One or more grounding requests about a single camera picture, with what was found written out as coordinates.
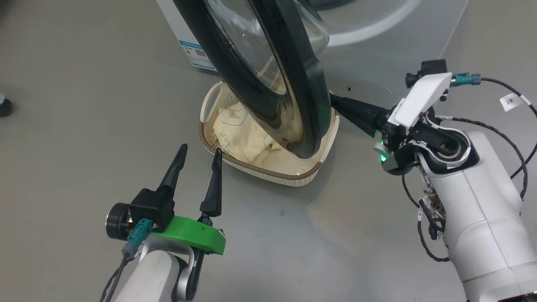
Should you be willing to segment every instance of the black cable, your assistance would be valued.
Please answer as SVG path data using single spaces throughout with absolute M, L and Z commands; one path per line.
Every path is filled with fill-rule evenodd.
M 434 256 L 433 253 L 431 253 L 431 251 L 427 247 L 427 243 L 425 243 L 425 238 L 423 238 L 422 222 L 421 221 L 418 221 L 418 234 L 419 234 L 419 240 L 422 242 L 422 246 L 425 249 L 425 251 L 427 252 L 427 255 L 429 255 L 429 257 L 433 258 L 433 260 L 435 260 L 436 262 L 448 262 L 449 261 L 448 257 L 438 258 L 438 257 Z
M 437 222 L 439 222 L 441 229 L 446 229 L 446 220 L 444 218 L 434 218 L 433 221 L 435 225 Z M 429 235 L 431 236 L 432 240 L 438 240 L 438 231 L 437 229 L 431 227 L 431 225 L 429 225 Z
M 511 85 L 508 85 L 507 83 L 505 82 L 502 82 L 500 80 L 497 80 L 495 78 L 489 78 L 489 77 L 482 77 L 481 78 L 481 81 L 485 81 L 485 82 L 491 82 L 491 83 L 496 83 L 496 84 L 499 84 L 507 89 L 509 89 L 512 93 L 516 94 L 517 96 L 521 96 L 522 94 L 520 92 L 518 92 L 518 90 L 516 90 L 515 88 L 513 88 Z M 537 110 L 535 110 L 535 107 L 533 105 L 530 105 L 529 108 L 533 111 L 533 114 L 535 115 L 535 117 L 537 117 Z M 535 152 L 537 152 L 537 143 L 535 144 L 535 146 L 533 147 L 533 150 L 532 152 L 529 154 L 528 158 L 524 161 L 526 164 L 529 163 L 529 161 L 532 159 L 533 155 L 535 155 Z M 523 167 L 520 166 L 512 175 L 511 175 L 511 179 L 513 179 L 515 176 L 517 176 L 520 171 L 523 170 Z
M 506 140 L 509 143 L 509 145 L 511 145 L 511 147 L 513 147 L 514 151 L 518 155 L 518 158 L 520 159 L 522 171 L 524 172 L 524 179 L 522 180 L 522 186 L 523 187 L 522 187 L 522 191 L 520 192 L 520 198 L 522 198 L 522 200 L 524 200 L 524 195 L 526 194 L 526 190 L 528 188 L 528 169 L 526 167 L 526 161 L 524 160 L 524 157 L 522 156 L 522 153 L 518 149 L 517 145 L 515 145 L 514 142 L 512 142 L 507 137 L 507 135 L 503 134 L 498 129 L 496 129 L 496 128 L 492 127 L 492 126 L 489 126 L 489 125 L 487 125 L 485 123 L 482 123 L 480 121 L 474 121 L 474 120 L 462 119 L 462 118 L 451 118 L 451 119 L 454 120 L 454 121 L 461 121 L 461 122 L 464 122 L 464 123 L 474 124 L 474 125 L 477 125 L 477 126 L 487 128 L 487 129 L 493 131 L 494 133 L 498 134 L 499 136 L 501 136 L 504 140 Z
M 440 223 L 441 226 L 438 226 L 436 224 L 436 219 L 433 218 L 433 215 L 431 214 L 431 212 L 429 212 L 429 208 L 427 208 L 425 206 L 425 203 L 423 202 L 423 199 L 419 200 L 419 205 L 422 208 L 423 213 L 427 217 L 427 220 L 429 221 L 429 227 L 432 227 L 435 231 L 438 231 L 438 232 L 443 232 L 443 231 L 446 230 L 446 227 L 445 227 L 446 223 L 445 222 L 441 222 Z
M 499 85 L 502 85 L 503 87 L 511 90 L 511 92 L 513 92 L 514 94 L 516 94 L 517 96 L 521 96 L 522 94 L 520 92 L 518 92 L 518 90 L 516 90 L 515 88 L 513 88 L 512 86 L 508 85 L 507 83 L 505 82 L 502 82 L 500 80 L 497 80 L 495 78 L 489 78 L 489 77 L 482 77 L 481 78 L 481 81 L 485 81 L 485 82 L 492 82 L 492 83 L 496 83 L 496 84 L 499 84 Z
M 414 200 L 414 198 L 412 198 L 412 195 L 410 195 L 410 192 L 407 187 L 407 182 L 404 180 L 404 174 L 401 175 L 401 181 L 403 182 L 403 189 L 405 193 L 407 194 L 408 199 L 410 199 L 410 201 L 416 206 L 416 208 L 419 208 L 418 203 Z
M 115 288 L 118 286 L 119 278 L 121 277 L 121 273 L 123 273 L 123 269 L 134 258 L 129 259 L 128 255 L 124 255 L 123 259 L 121 260 L 121 264 L 119 265 L 118 269 L 115 270 L 115 272 L 112 274 L 112 277 L 110 277 L 110 280 L 108 280 L 108 283 L 106 283 L 106 286 L 104 287 L 103 294 L 101 295 L 101 299 L 99 302 L 110 302 L 112 300 L 112 296 L 114 295 Z M 110 292 L 108 293 L 108 297 L 105 300 L 106 296 L 106 290 L 110 286 L 110 283 L 112 283 L 112 287 L 110 288 Z
M 413 167 L 418 166 L 418 163 L 414 163 L 414 164 L 412 164 L 412 166 L 413 166 Z M 405 191 L 405 193 L 407 193 L 407 196 L 408 196 L 408 198 L 410 199 L 410 201 L 411 201 L 417 208 L 420 208 L 420 205 L 419 205 L 419 204 L 412 198 L 412 196 L 410 195 L 410 192 L 409 192 L 408 187 L 407 187 L 407 183 L 406 183 L 406 181 L 405 181 L 405 179 L 404 179 L 404 175 L 405 175 L 405 174 L 401 175 L 401 181 L 402 181 L 402 183 L 403 183 L 404 191 Z M 429 219 L 429 216 L 427 215 L 427 213 L 428 213 L 429 215 L 431 215 L 431 213 L 429 212 L 429 209 L 425 209 L 425 210 L 423 210 L 423 212 L 426 213 L 425 215 L 427 216 L 427 219 Z M 431 222 L 429 223 L 429 228 L 431 228 L 431 226 L 434 225 L 434 227 L 439 228 L 439 229 L 441 230 L 441 232 L 444 231 L 444 229 L 445 229 L 445 221 L 444 221 L 443 224 L 441 224 L 442 226 L 439 227 L 439 226 L 434 222 L 434 219 L 432 219 L 432 217 L 431 217 L 431 219 L 430 219 L 429 221 L 431 221 L 431 220 L 432 220 L 433 222 L 432 222 L 432 223 L 431 223 Z M 433 260 L 435 260 L 436 262 L 448 262 L 448 261 L 449 261 L 449 258 L 447 258 L 447 257 L 446 257 L 446 258 L 438 258 L 438 257 L 434 256 L 433 253 L 431 253 L 431 251 L 429 250 L 429 247 L 427 247 L 427 243 L 425 243 L 425 238 L 423 238 L 422 222 L 421 222 L 421 221 L 418 221 L 418 234 L 419 234 L 419 239 L 420 239 L 420 241 L 422 242 L 422 246 L 423 246 L 423 248 L 425 249 L 425 252 L 427 253 L 427 255 L 429 255 L 429 257 L 433 258 Z
M 535 107 L 533 105 L 530 105 L 529 108 L 533 111 L 533 114 L 535 115 L 535 117 L 537 118 L 537 110 L 535 110 Z M 537 143 L 535 144 L 535 146 L 533 147 L 533 150 L 532 152 L 529 154 L 528 158 L 526 158 L 526 160 L 524 161 L 526 164 L 529 163 L 529 161 L 532 159 L 533 155 L 535 155 L 535 152 L 537 151 Z M 517 176 L 520 171 L 522 171 L 522 166 L 520 166 L 520 168 L 518 168 L 512 175 L 511 175 L 511 179 L 513 179 L 515 176 Z

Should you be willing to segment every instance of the black knob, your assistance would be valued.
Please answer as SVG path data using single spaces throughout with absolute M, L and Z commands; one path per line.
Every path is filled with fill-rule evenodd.
M 129 237 L 129 204 L 115 204 L 106 216 L 106 234 L 112 239 L 126 241 Z

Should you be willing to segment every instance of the teal connector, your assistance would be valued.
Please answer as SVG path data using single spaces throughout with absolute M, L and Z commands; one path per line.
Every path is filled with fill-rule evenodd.
M 465 74 L 453 74 L 451 77 L 451 84 L 449 87 L 459 87 L 462 85 L 479 85 L 481 84 L 481 75 L 470 73 Z
M 127 238 L 127 243 L 121 249 L 123 255 L 134 258 L 136 252 L 138 252 L 138 247 L 147 239 L 152 230 L 153 223 L 149 219 L 141 219 Z

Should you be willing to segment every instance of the washing machine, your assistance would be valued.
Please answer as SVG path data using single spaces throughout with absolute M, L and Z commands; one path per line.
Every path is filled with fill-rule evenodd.
M 157 2 L 190 63 L 216 71 L 173 0 Z M 310 36 L 310 41 L 329 89 L 337 95 L 384 107 L 397 104 L 407 94 L 406 73 L 415 72 L 422 61 L 442 57 L 468 4 L 468 0 L 296 2 L 320 18 L 328 30 L 326 45 L 318 32 Z M 240 15 L 236 18 L 238 23 L 248 24 L 240 20 Z

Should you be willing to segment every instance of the white laundry basket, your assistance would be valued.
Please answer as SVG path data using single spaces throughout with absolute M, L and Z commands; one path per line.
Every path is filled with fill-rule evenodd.
M 227 108 L 238 102 L 238 98 L 224 82 L 216 83 L 205 96 L 204 102 L 201 106 L 199 134 L 201 142 L 204 144 L 205 148 L 212 154 L 214 154 L 216 148 L 218 147 L 213 146 L 211 142 L 213 141 L 213 125 L 219 114 L 219 109 Z M 319 151 L 310 160 L 303 160 L 292 155 L 288 151 L 279 150 L 281 152 L 285 152 L 285 156 L 287 158 L 289 158 L 289 156 L 293 156 L 293 161 L 297 163 L 296 171 L 289 172 L 290 168 L 287 164 L 286 169 L 288 173 L 278 172 L 281 167 L 277 165 L 277 158 L 273 158 L 273 165 L 271 165 L 270 163 L 270 155 L 273 151 L 269 152 L 269 155 L 267 156 L 268 160 L 265 160 L 269 162 L 269 164 L 267 164 L 267 166 L 264 166 L 263 168 L 242 162 L 226 153 L 223 153 L 222 157 L 225 163 L 250 175 L 283 185 L 303 186 L 310 183 L 317 175 L 319 168 L 322 166 L 324 160 L 330 152 L 330 149 L 332 148 L 332 144 L 334 142 L 334 139 L 336 138 L 338 127 L 339 115 L 335 112 L 334 109 L 332 109 L 332 119 L 330 121 L 330 127 L 321 141 L 321 147 L 319 148 Z

